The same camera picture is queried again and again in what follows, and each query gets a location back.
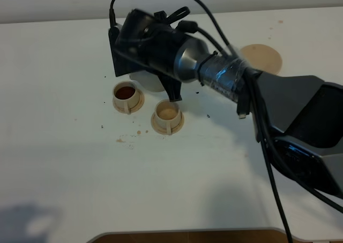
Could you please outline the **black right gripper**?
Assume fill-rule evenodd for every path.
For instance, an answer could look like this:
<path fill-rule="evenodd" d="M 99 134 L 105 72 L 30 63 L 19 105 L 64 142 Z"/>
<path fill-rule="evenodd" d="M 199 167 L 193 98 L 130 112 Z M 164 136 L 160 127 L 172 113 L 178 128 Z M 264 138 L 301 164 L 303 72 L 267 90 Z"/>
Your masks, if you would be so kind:
<path fill-rule="evenodd" d="M 165 11 L 149 14 L 134 9 L 126 17 L 115 46 L 127 59 L 147 66 L 147 71 L 171 75 L 176 53 L 189 37 L 170 25 L 188 14 L 189 9 L 178 9 L 169 16 Z M 182 83 L 167 75 L 158 78 L 169 101 L 181 101 Z"/>

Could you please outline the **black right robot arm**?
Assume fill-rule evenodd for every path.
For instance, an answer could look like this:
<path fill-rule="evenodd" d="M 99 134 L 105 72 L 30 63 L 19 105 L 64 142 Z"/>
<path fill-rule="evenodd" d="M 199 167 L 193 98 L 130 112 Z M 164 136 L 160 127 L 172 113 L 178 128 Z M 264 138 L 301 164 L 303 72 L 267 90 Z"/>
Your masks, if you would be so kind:
<path fill-rule="evenodd" d="M 312 75 L 272 75 L 222 47 L 209 52 L 194 37 L 203 30 L 185 19 L 188 13 L 186 7 L 170 16 L 135 9 L 122 25 L 111 14 L 115 74 L 155 74 L 172 102 L 182 99 L 183 83 L 214 89 L 236 103 L 240 117 L 253 114 L 257 140 L 267 134 L 267 158 L 279 172 L 341 198 L 342 86 Z"/>

